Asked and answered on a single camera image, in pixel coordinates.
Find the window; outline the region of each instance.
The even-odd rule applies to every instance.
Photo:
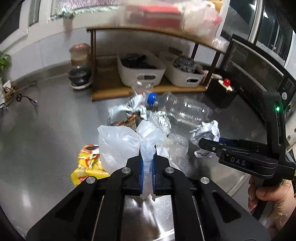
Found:
[[[287,60],[293,29],[272,1],[265,1],[262,23],[256,45],[280,64]]]
[[[222,37],[231,40],[233,34],[248,39],[255,17],[257,1],[230,0]]]
[[[39,20],[40,0],[32,0],[30,7],[29,26],[37,23]]]
[[[65,10],[77,10],[96,6],[118,5],[118,0],[53,0],[52,15]]]
[[[21,8],[22,5],[18,5],[2,22],[2,25],[0,26],[0,43],[19,28]]]

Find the plastic bottle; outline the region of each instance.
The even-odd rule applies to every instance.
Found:
[[[176,97],[171,92],[166,92],[162,96],[150,93],[147,105],[157,106],[158,110],[165,111],[178,122],[192,126],[197,126],[202,121],[208,122],[208,116],[212,114],[207,105],[188,97]]]

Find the red button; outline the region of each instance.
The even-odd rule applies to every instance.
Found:
[[[225,85],[225,86],[230,86],[230,80],[229,79],[225,79],[224,81],[223,81],[223,84]]]

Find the metal bolt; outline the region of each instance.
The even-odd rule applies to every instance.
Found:
[[[210,182],[210,180],[209,180],[207,177],[202,177],[202,178],[200,179],[200,181],[201,181],[201,183],[203,183],[203,184],[208,184],[208,183]]]
[[[172,168],[172,167],[167,167],[167,168],[165,169],[165,172],[166,172],[166,173],[173,173],[174,171],[175,171],[175,169]]]
[[[96,181],[96,179],[95,179],[94,177],[88,177],[88,178],[86,179],[86,182],[89,183],[89,184],[92,184],[92,183],[94,183],[95,181]]]
[[[131,172],[131,169],[129,167],[124,167],[124,168],[121,169],[121,171],[123,173],[127,174],[127,173],[130,173]]]

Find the microwave oven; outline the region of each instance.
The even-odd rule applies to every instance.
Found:
[[[221,64],[240,95],[262,116],[262,92],[278,91],[285,117],[295,103],[296,81],[275,59],[247,40],[233,35]]]

